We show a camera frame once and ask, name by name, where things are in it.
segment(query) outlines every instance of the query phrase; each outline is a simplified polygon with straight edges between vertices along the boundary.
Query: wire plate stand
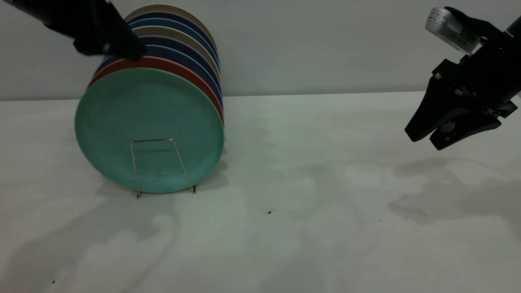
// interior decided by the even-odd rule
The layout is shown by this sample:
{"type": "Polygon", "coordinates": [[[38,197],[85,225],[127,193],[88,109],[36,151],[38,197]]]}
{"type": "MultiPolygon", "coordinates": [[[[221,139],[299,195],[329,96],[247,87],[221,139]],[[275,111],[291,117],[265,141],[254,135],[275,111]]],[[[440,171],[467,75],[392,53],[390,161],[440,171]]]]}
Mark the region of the wire plate stand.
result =
{"type": "Polygon", "coordinates": [[[135,184],[138,188],[138,196],[137,199],[141,198],[141,188],[139,187],[139,177],[138,177],[138,169],[136,168],[135,164],[135,156],[134,156],[134,144],[137,143],[144,143],[144,142],[154,142],[154,141],[171,141],[173,143],[173,146],[176,148],[177,157],[179,158],[179,162],[181,163],[181,167],[183,167],[183,172],[185,176],[187,177],[188,186],[190,188],[190,191],[195,194],[195,185],[192,185],[190,183],[190,178],[188,177],[187,170],[184,168],[183,160],[181,159],[181,155],[179,154],[179,149],[177,148],[176,141],[172,138],[167,139],[153,139],[153,140],[136,140],[130,142],[130,151],[132,153],[132,164],[134,165],[134,173],[135,173],[135,184]]]}

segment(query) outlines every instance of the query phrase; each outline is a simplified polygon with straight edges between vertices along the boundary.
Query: navy plate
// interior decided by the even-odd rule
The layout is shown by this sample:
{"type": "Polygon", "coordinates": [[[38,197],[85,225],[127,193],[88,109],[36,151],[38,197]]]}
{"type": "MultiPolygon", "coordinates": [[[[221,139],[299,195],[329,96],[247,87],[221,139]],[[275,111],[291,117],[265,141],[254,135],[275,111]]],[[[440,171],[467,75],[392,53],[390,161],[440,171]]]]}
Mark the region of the navy plate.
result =
{"type": "Polygon", "coordinates": [[[142,20],[142,19],[147,19],[147,18],[166,18],[166,19],[170,19],[170,20],[174,20],[174,21],[178,21],[186,26],[189,26],[191,29],[193,29],[194,31],[196,31],[198,34],[200,34],[206,41],[208,41],[208,43],[212,46],[212,48],[214,49],[214,52],[219,55],[217,53],[217,47],[216,45],[213,43],[212,39],[208,36],[208,34],[206,32],[204,32],[198,25],[196,25],[193,21],[191,21],[190,19],[186,18],[186,17],[183,17],[183,16],[180,16],[180,15],[177,15],[177,14],[174,14],[174,13],[170,13],[170,12],[164,12],[164,11],[156,11],[156,12],[147,12],[147,13],[143,13],[143,14],[139,14],[139,15],[136,15],[135,17],[132,17],[130,19],[127,20],[128,23],[131,23],[131,22],[134,22],[134,21],[138,21],[138,20],[142,20]]]}
{"type": "MultiPolygon", "coordinates": [[[[192,57],[188,56],[187,54],[175,50],[169,47],[160,46],[160,45],[146,45],[147,52],[146,56],[154,56],[154,57],[160,57],[165,58],[168,60],[172,60],[174,62],[177,62],[181,65],[184,65],[188,67],[190,70],[195,72],[197,75],[199,75],[212,89],[212,91],[215,93],[215,95],[219,98],[219,102],[221,103],[222,107],[222,93],[219,89],[219,86],[217,85],[216,80],[214,80],[211,76],[211,74],[204,69],[204,67],[199,64],[197,61],[195,61],[192,57]]],[[[105,66],[109,65],[112,62],[115,62],[117,60],[120,60],[121,58],[111,56],[107,58],[106,60],[101,63],[101,65],[96,70],[96,73],[103,69],[105,66]]]]}

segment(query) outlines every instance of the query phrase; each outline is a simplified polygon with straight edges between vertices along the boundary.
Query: beige plate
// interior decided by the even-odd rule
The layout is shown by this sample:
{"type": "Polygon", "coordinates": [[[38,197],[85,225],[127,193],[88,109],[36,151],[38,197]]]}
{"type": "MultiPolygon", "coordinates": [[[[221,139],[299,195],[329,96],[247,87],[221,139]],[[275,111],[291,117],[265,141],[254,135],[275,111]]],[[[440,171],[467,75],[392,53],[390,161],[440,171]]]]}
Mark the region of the beige plate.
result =
{"type": "Polygon", "coordinates": [[[217,48],[217,45],[215,44],[215,40],[212,37],[212,34],[210,33],[210,31],[207,29],[207,27],[193,14],[191,14],[190,12],[183,10],[179,7],[170,6],[170,5],[166,5],[166,4],[147,5],[147,6],[143,6],[141,8],[134,10],[133,12],[131,12],[129,15],[127,15],[127,17],[125,17],[125,20],[129,20],[130,18],[137,16],[139,14],[143,14],[143,13],[147,13],[147,12],[156,12],[156,11],[170,12],[170,13],[177,14],[177,15],[180,15],[182,17],[185,17],[185,18],[191,20],[193,23],[198,25],[208,35],[208,37],[210,37],[210,40],[214,44],[214,47],[217,48]]]}
{"type": "Polygon", "coordinates": [[[160,27],[160,26],[146,26],[146,27],[139,27],[133,29],[134,33],[138,36],[146,36],[146,35],[157,35],[157,36],[166,36],[168,38],[172,38],[174,40],[178,40],[180,42],[185,43],[186,45],[192,47],[194,50],[199,52],[210,64],[212,69],[217,74],[217,78],[219,79],[219,82],[221,81],[221,74],[219,72],[219,69],[217,67],[217,64],[215,63],[214,59],[210,55],[210,53],[199,43],[196,39],[192,38],[191,36],[185,34],[182,31],[167,28],[167,27],[160,27]]]}

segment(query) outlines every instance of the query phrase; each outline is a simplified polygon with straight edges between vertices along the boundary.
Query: teal plate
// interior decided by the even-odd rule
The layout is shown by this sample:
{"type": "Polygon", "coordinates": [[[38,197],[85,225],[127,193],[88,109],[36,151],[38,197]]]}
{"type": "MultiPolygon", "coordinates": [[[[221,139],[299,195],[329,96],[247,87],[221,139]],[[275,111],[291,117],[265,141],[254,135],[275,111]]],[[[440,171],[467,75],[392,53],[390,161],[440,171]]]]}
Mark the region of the teal plate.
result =
{"type": "MultiPolygon", "coordinates": [[[[210,99],[186,79],[153,68],[120,70],[94,83],[76,110],[75,131],[94,168],[133,190],[132,141],[174,139],[193,185],[212,172],[224,147],[222,123],[210,99]]],[[[189,188],[171,141],[133,147],[142,192],[189,188]]]]}

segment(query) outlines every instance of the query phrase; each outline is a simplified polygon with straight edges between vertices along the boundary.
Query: blue plate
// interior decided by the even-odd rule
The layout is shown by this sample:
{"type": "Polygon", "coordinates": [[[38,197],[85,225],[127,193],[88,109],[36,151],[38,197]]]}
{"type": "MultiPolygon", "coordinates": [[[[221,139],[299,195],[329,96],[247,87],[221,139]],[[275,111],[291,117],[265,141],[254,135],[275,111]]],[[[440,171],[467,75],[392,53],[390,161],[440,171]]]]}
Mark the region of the blue plate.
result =
{"type": "Polygon", "coordinates": [[[191,29],[196,31],[198,34],[200,34],[208,42],[208,44],[210,44],[210,46],[212,46],[212,48],[213,48],[214,52],[217,54],[217,56],[219,55],[219,53],[217,52],[217,47],[213,43],[212,39],[208,36],[208,34],[204,30],[202,30],[198,25],[196,25],[193,21],[191,21],[188,18],[182,17],[180,15],[170,13],[170,12],[165,12],[165,11],[147,12],[147,13],[136,15],[135,17],[128,19],[127,22],[131,23],[134,21],[147,19],[147,18],[166,18],[166,19],[180,22],[180,23],[190,27],[191,29]]]}
{"type": "Polygon", "coordinates": [[[217,85],[219,86],[219,89],[221,89],[220,86],[220,77],[217,75],[213,67],[208,63],[208,61],[201,55],[199,52],[194,50],[192,47],[186,45],[183,42],[180,42],[178,40],[174,40],[172,38],[168,38],[166,36],[157,36],[157,35],[150,35],[150,36],[142,36],[140,37],[140,40],[143,41],[146,45],[160,45],[172,48],[174,50],[181,51],[188,56],[192,57],[195,61],[197,61],[199,64],[201,64],[206,71],[210,73],[212,78],[217,82],[217,85]]]}
{"type": "MultiPolygon", "coordinates": [[[[146,56],[154,56],[154,57],[160,57],[160,58],[172,60],[174,62],[177,62],[181,65],[188,67],[190,70],[195,72],[195,74],[199,75],[210,86],[212,91],[219,98],[219,102],[221,103],[221,107],[222,107],[222,93],[219,89],[219,86],[217,85],[217,82],[212,78],[211,74],[206,69],[204,69],[204,67],[201,64],[199,64],[193,58],[191,58],[190,56],[188,56],[187,54],[185,54],[179,50],[174,50],[172,48],[165,47],[165,46],[159,46],[159,45],[146,45],[146,47],[147,47],[146,56]]],[[[98,67],[98,69],[96,70],[96,73],[98,73],[98,71],[103,69],[105,66],[108,66],[110,63],[115,62],[119,59],[121,59],[121,58],[118,58],[115,56],[111,56],[111,57],[107,58],[98,67]]]]}
{"type": "MultiPolygon", "coordinates": [[[[174,139],[192,185],[212,172],[224,146],[220,116],[204,92],[153,68],[120,70],[94,83],[78,104],[75,131],[94,168],[133,190],[132,141],[174,139]]],[[[138,143],[133,149],[141,191],[190,186],[172,141],[138,143]]]]}
{"type": "Polygon", "coordinates": [[[217,58],[217,55],[215,54],[215,51],[210,46],[210,44],[196,31],[180,22],[166,18],[147,18],[138,21],[133,21],[129,23],[129,25],[132,29],[147,26],[161,26],[182,31],[187,35],[191,36],[192,38],[196,39],[208,51],[208,53],[210,53],[217,66],[220,68],[219,58],[217,58]]]}

